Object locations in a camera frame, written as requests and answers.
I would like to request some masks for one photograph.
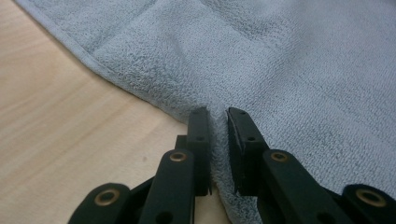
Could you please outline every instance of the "blue-gray towel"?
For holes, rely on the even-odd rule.
[[[394,0],[17,1],[95,73],[174,118],[207,106],[233,223],[261,220],[233,193],[229,106],[322,186],[396,197]]]

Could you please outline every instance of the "round metal fastener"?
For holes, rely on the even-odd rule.
[[[174,152],[169,158],[171,159],[171,161],[184,161],[187,159],[187,155],[183,152]]]
[[[95,203],[98,206],[108,206],[113,204],[120,197],[117,189],[105,189],[95,197]]]
[[[288,160],[288,155],[283,152],[273,152],[271,153],[271,159],[274,161],[284,162]]]
[[[369,189],[357,189],[356,196],[363,202],[374,207],[385,207],[387,205],[384,197]]]

